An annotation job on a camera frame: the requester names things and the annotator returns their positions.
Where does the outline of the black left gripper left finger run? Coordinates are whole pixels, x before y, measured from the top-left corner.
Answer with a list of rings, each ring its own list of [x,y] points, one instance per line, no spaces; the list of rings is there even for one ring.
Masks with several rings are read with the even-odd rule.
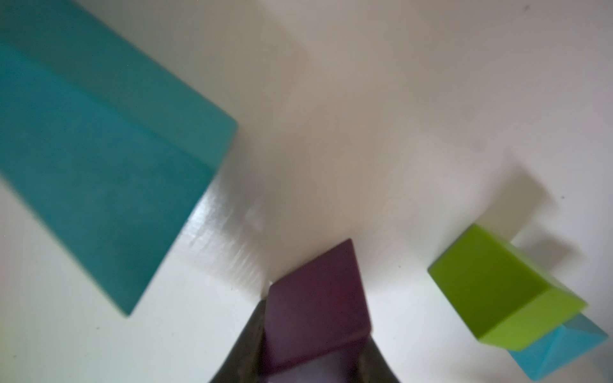
[[[267,301],[261,300],[252,312],[228,357],[210,383],[260,382],[260,354]]]

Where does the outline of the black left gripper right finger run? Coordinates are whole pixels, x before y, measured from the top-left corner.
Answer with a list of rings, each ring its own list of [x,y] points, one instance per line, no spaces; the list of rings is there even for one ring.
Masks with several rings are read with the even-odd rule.
[[[368,338],[362,351],[357,368],[356,381],[359,383],[399,383],[389,368],[375,340]]]

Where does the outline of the purple triangular prism block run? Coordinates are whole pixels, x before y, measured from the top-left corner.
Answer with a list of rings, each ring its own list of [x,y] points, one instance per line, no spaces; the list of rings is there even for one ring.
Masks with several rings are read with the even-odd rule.
[[[273,283],[263,322],[263,382],[349,382],[372,325],[351,239]]]

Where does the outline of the green cube block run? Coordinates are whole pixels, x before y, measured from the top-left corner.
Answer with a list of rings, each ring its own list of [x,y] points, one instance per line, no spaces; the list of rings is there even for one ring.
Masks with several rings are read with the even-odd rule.
[[[511,351],[525,349],[587,306],[517,247],[475,223],[428,273],[479,342]]]

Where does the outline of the teal triangular prism block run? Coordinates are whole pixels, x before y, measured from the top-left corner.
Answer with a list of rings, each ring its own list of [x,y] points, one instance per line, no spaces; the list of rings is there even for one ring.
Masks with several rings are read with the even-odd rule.
[[[1,4],[1,174],[131,314],[236,121],[72,1]]]
[[[578,314],[526,348],[509,350],[509,354],[528,378],[540,381],[608,338],[595,322]]]

